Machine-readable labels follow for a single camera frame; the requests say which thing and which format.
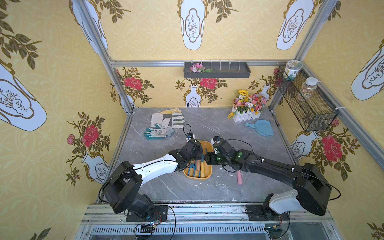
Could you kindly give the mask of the teal rake yellow handle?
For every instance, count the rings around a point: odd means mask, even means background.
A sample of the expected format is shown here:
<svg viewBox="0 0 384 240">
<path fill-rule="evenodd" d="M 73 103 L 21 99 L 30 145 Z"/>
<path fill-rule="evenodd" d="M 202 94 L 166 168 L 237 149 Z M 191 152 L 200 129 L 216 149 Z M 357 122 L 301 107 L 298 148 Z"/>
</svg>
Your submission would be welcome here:
<svg viewBox="0 0 384 240">
<path fill-rule="evenodd" d="M 187 176 L 191 176 L 191 174 L 194 173 L 194 169 L 195 169 L 195 163 L 192 163 L 188 166 L 188 173 L 187 173 Z"/>
</svg>

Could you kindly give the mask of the yellow plastic storage tray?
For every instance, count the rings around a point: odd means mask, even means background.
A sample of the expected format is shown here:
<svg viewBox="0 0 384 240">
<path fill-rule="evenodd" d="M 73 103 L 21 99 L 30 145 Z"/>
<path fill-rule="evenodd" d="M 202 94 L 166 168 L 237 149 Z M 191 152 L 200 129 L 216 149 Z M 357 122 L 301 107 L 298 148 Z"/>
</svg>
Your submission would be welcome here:
<svg viewBox="0 0 384 240">
<path fill-rule="evenodd" d="M 195 161 L 188 164 L 187 168 L 183 170 L 183 174 L 191 180 L 205 181 L 211 177 L 213 172 L 213 166 L 208 165 L 205 155 L 213 153 L 214 148 L 210 142 L 200 141 L 200 143 L 203 149 L 202 159 L 198 161 L 197 165 L 195 165 Z"/>
</svg>

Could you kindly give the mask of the purple rake pink handle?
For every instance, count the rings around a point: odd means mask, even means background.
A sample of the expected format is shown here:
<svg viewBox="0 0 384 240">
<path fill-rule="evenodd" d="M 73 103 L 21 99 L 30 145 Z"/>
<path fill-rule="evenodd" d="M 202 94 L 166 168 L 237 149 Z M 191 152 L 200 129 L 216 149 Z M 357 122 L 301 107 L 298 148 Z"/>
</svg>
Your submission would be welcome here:
<svg viewBox="0 0 384 240">
<path fill-rule="evenodd" d="M 238 185 L 239 186 L 243 186 L 244 183 L 243 183 L 243 178 L 242 178 L 242 174 L 240 171 L 237 171 L 237 181 L 238 181 Z"/>
</svg>

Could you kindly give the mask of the green rake brown handle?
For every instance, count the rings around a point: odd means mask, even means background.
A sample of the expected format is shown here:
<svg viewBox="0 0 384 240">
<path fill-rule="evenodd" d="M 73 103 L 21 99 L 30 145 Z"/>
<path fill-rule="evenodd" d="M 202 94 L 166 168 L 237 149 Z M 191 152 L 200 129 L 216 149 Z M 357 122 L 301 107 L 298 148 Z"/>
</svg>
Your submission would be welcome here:
<svg viewBox="0 0 384 240">
<path fill-rule="evenodd" d="M 208 149 L 204 148 L 203 153 L 201 155 L 201 160 L 204 160 L 205 155 L 208 153 Z M 200 171 L 201 171 L 201 160 L 196 162 L 196 169 L 194 173 L 194 177 L 199 178 L 201 180 L 205 180 L 209 176 L 209 166 L 207 163 L 205 163 L 205 171 L 206 171 L 206 177 L 204 179 L 200 178 Z"/>
</svg>

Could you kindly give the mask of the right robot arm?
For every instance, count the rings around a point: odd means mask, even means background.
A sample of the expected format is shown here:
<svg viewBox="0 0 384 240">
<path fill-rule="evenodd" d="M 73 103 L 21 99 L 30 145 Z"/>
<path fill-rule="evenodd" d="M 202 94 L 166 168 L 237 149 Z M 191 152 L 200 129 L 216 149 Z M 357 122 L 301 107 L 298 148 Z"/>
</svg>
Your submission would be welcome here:
<svg viewBox="0 0 384 240">
<path fill-rule="evenodd" d="M 211 143 L 214 150 L 204 158 L 208 165 L 229 166 L 235 171 L 263 175 L 292 188 L 290 191 L 269 194 L 266 197 L 261 207 L 266 218 L 271 219 L 293 211 L 325 215 L 333 187 L 313 164 L 284 164 L 261 157 L 253 151 L 236 150 L 219 136 L 215 136 Z"/>
</svg>

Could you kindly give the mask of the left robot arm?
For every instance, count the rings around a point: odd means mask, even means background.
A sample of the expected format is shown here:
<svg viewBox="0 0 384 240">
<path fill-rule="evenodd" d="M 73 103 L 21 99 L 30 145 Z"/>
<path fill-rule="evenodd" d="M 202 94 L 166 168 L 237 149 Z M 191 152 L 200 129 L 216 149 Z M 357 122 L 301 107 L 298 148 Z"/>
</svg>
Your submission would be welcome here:
<svg viewBox="0 0 384 240">
<path fill-rule="evenodd" d="M 202 153 L 201 143 L 191 139 L 181 149 L 170 151 L 159 159 L 135 165 L 125 161 L 111 173 L 101 191 L 114 213 L 131 210 L 145 215 L 153 204 L 148 197 L 139 194 L 140 187 L 162 175 L 182 172 L 192 161 L 200 160 Z"/>
</svg>

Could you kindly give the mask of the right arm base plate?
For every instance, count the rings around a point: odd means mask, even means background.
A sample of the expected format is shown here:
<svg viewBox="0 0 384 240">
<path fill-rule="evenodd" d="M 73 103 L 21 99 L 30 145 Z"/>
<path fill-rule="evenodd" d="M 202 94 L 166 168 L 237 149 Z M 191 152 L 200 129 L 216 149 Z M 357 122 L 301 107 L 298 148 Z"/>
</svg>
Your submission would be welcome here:
<svg viewBox="0 0 384 240">
<path fill-rule="evenodd" d="M 249 221 L 288 221 L 290 216 L 288 213 L 277 214 L 270 207 L 263 205 L 246 205 L 245 213 Z"/>
</svg>

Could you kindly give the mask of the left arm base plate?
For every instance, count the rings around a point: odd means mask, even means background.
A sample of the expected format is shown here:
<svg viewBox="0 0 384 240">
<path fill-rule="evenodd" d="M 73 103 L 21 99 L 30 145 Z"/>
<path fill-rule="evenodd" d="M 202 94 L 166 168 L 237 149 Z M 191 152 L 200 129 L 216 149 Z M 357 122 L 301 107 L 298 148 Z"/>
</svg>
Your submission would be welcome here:
<svg viewBox="0 0 384 240">
<path fill-rule="evenodd" d="M 126 222 L 153 222 L 159 220 L 160 222 L 166 221 L 168 217 L 168 207 L 166 205 L 154 205 L 144 213 L 137 213 L 128 210 L 126 213 Z"/>
</svg>

